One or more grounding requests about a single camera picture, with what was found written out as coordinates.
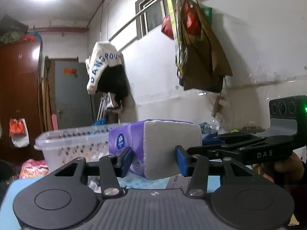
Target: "red bag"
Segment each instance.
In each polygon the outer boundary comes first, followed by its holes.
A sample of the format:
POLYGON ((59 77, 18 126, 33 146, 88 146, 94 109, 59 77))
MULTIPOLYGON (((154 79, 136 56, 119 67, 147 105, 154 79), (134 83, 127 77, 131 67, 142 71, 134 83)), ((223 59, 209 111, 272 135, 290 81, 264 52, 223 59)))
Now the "red bag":
POLYGON ((172 40, 174 39, 174 35, 172 33, 172 23, 171 23, 170 16, 166 16, 163 19, 161 32, 165 34, 166 36, 168 36, 169 38, 171 38, 172 40))
POLYGON ((16 135, 26 136, 25 126, 22 120, 10 119, 10 137, 16 135))
POLYGON ((185 0, 186 30, 188 34, 197 36, 201 33, 201 23, 195 8, 191 7, 189 0, 185 0))
POLYGON ((20 42, 23 42, 23 41, 36 41, 36 37, 33 35, 27 35, 20 39, 20 42))

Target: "door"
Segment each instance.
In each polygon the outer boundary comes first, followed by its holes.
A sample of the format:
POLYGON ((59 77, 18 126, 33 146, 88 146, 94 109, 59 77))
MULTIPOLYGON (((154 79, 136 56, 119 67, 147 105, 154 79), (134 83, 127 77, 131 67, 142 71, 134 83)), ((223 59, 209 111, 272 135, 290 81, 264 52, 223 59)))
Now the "door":
POLYGON ((88 74, 84 63, 55 61, 55 96, 59 129, 93 123, 91 97, 86 90, 88 74))

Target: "clear plastic basket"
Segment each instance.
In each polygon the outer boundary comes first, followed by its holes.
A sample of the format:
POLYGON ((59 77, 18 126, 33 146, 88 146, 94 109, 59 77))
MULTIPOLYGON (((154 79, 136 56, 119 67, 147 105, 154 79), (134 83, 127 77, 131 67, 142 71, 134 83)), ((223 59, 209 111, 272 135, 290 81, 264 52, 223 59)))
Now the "clear plastic basket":
POLYGON ((77 157, 85 157, 87 162, 98 161, 109 154, 109 131, 126 124, 48 131, 36 138, 34 148, 43 151, 50 172, 77 157))

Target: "wardrobe door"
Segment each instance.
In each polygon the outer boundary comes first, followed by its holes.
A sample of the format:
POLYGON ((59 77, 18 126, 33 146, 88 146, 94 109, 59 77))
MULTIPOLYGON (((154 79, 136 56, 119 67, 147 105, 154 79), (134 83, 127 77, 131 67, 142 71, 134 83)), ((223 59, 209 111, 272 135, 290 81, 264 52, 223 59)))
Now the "wardrobe door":
POLYGON ((33 148, 40 135, 37 102, 37 81, 41 42, 25 42, 0 47, 0 158, 14 164, 28 159, 43 159, 41 151, 33 148), (19 111, 25 118, 30 144, 16 148, 9 137, 9 120, 19 111))

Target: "hanging bag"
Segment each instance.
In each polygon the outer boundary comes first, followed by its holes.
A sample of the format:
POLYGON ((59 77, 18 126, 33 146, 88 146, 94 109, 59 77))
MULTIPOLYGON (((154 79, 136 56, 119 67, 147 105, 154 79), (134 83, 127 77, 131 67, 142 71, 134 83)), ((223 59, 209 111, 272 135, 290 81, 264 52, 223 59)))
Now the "hanging bag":
POLYGON ((169 15, 163 19, 161 32, 168 36, 170 39, 174 39, 174 35, 172 33, 171 17, 169 15))
POLYGON ((25 136, 25 126, 21 119, 10 119, 10 137, 12 136, 25 136))
POLYGON ((172 26, 172 32, 175 40, 175 52, 176 52, 176 57, 175 57, 175 63, 177 66, 177 76, 180 79, 182 77, 182 48, 181 48, 181 39, 180 39, 180 27, 181 25, 181 18, 178 16, 178 11, 180 11, 179 7, 181 6, 181 1, 176 0, 176 15, 174 12, 172 0, 167 0, 167 6, 168 6, 168 11, 170 15, 170 22, 172 26))
POLYGON ((181 18, 179 39, 182 53, 180 85, 184 90, 199 89, 221 92, 224 76, 232 76, 232 71, 220 42, 206 21, 201 8, 192 0, 184 0, 179 16, 181 18), (191 9, 186 11, 186 6, 190 6, 191 9), (191 20, 189 29, 187 12, 190 13, 191 20), (197 20, 191 16, 191 13, 194 12, 201 26, 198 35, 194 35, 198 33, 197 20))
POLYGON ((26 121, 24 118, 21 118, 20 121, 24 125, 24 134, 11 136, 12 142, 17 148, 27 147, 30 143, 26 121))
POLYGON ((199 22, 197 12, 189 0, 185 0, 184 23, 186 31, 194 36, 201 33, 201 23, 199 22))

